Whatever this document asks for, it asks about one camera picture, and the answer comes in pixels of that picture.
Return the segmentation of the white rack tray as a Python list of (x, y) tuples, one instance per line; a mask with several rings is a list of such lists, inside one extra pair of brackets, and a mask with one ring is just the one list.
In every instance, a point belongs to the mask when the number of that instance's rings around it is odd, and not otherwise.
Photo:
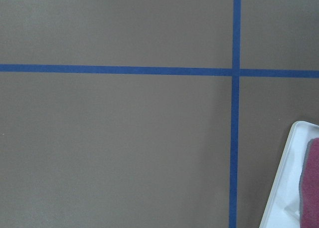
[(291, 126), (259, 227), (300, 227), (300, 176), (308, 143), (318, 137), (316, 124), (297, 121)]

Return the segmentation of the pink grey-edged cloth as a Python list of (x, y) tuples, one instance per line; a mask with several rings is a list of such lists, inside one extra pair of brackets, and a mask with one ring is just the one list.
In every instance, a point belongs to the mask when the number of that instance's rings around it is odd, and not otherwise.
[(319, 139), (308, 142), (299, 181), (300, 227), (319, 226)]

